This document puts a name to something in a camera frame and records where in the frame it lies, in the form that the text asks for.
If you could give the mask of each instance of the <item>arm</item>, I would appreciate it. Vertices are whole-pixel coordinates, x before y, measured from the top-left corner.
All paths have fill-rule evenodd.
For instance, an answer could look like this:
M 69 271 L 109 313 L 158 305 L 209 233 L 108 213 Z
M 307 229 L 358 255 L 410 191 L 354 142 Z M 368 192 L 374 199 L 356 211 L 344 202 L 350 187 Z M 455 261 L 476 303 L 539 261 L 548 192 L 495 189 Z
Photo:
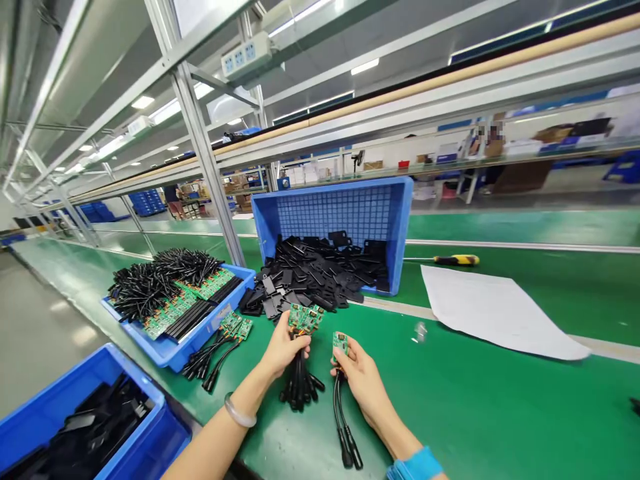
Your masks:
M 268 388 L 282 375 L 296 352 L 305 349 L 305 356 L 309 356 L 310 336 L 291 340 L 288 323 L 289 312 L 285 312 L 280 317 L 262 360 L 233 392 L 231 402 L 238 413 L 246 417 L 255 416 Z M 222 406 L 169 467 L 163 480 L 222 479 L 248 430 L 236 423 Z
M 418 460 L 417 455 L 430 456 L 430 452 L 412 434 L 396 413 L 374 360 L 356 340 L 348 337 L 349 355 L 334 349 L 333 355 L 347 375 L 349 387 L 360 405 L 367 423 L 373 428 L 387 450 L 396 460 L 411 469 L 411 461 Z M 430 477 L 432 480 L 447 480 L 443 472 Z

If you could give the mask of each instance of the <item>blue wristband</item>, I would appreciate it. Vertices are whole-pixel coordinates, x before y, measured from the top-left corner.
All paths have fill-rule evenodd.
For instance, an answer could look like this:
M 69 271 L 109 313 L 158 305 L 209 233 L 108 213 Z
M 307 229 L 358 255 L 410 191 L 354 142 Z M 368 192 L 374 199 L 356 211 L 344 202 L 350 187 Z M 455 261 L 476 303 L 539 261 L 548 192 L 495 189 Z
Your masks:
M 438 460 L 431 454 L 429 447 L 414 454 L 409 460 L 396 460 L 387 469 L 389 480 L 429 480 L 442 473 Z

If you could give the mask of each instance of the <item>yellow screwdriver handle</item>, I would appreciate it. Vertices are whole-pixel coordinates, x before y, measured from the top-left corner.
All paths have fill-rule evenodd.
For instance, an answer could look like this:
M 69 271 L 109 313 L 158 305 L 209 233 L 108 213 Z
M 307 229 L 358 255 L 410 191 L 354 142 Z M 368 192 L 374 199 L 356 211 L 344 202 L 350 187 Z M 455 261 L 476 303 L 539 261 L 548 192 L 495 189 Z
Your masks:
M 438 265 L 464 265 L 474 267 L 480 263 L 476 255 L 452 255 L 450 257 L 434 257 L 433 262 Z

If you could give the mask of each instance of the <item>person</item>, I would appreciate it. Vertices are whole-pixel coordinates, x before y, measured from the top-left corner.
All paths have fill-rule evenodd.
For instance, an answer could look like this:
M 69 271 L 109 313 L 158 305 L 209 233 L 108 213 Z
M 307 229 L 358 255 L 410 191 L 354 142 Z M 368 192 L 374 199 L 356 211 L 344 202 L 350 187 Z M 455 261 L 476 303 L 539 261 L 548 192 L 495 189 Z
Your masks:
M 176 183 L 173 185 L 167 185 L 166 187 L 162 187 L 162 191 L 165 193 L 165 202 L 167 203 L 169 210 L 178 215 L 180 220 L 184 220 L 185 212 L 182 209 L 182 202 L 180 201 L 182 192 L 178 189 L 178 185 Z
M 163 480 L 218 480 L 225 476 L 250 426 L 255 424 L 255 416 L 271 384 L 298 351 L 304 349 L 305 358 L 309 357 L 311 337 L 290 339 L 288 324 L 287 311 L 280 317 L 260 362 L 231 396 L 227 395 L 225 405 L 176 458 Z M 447 480 L 428 447 L 400 420 L 374 360 L 356 340 L 347 338 L 349 354 L 334 349 L 339 365 L 332 368 L 331 374 L 336 376 L 337 367 L 342 368 L 365 420 L 394 458 L 388 478 Z

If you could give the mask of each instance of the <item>circuit board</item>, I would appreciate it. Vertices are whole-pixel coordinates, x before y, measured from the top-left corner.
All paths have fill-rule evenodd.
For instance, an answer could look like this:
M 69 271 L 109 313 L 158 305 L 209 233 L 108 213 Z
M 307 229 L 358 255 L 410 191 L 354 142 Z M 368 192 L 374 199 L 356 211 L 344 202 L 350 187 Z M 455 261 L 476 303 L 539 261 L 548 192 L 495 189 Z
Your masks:
M 178 318 L 187 312 L 198 300 L 198 297 L 189 290 L 183 290 L 180 295 L 175 296 L 171 300 L 167 300 L 165 307 L 157 310 L 155 315 L 148 317 L 142 326 L 151 340 L 156 340 L 170 326 L 172 326 Z
M 349 345 L 347 344 L 347 336 L 344 333 L 333 332 L 333 346 L 344 352 L 345 355 L 349 354 Z
M 246 340 L 253 326 L 253 320 L 242 318 L 236 312 L 228 314 L 220 323 L 220 330 L 235 339 Z
M 310 335 L 320 326 L 324 312 L 320 307 L 308 308 L 292 303 L 289 311 L 289 326 L 294 332 Z
M 207 278 L 202 285 L 196 287 L 191 284 L 186 284 L 183 282 L 176 282 L 178 286 L 182 289 L 190 290 L 194 294 L 196 294 L 202 300 L 208 300 L 211 298 L 218 290 L 224 287 L 229 280 L 234 277 L 234 274 L 227 269 L 219 268 L 216 270 L 215 274 Z

